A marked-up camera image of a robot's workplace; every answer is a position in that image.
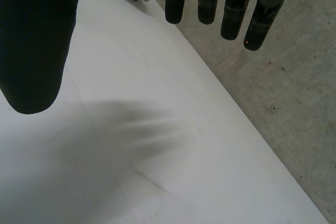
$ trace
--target concrete floor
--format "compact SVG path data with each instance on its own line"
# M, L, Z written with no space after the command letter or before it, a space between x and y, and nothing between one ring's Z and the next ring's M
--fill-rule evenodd
M264 45L221 38L224 2L206 26L186 0L178 28L330 223L336 223L336 0L286 0ZM158 0L164 6L164 0Z

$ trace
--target white sheet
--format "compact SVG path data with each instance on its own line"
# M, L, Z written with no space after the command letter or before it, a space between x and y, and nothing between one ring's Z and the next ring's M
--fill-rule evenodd
M155 1L81 0L56 103L0 96L1 224L319 224Z

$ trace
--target gray floor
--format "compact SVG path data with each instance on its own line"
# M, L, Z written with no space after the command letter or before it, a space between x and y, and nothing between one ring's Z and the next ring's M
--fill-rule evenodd
M164 6L164 0L158 0ZM178 28L330 223L336 223L336 0L287 0L261 49L243 47L186 0Z

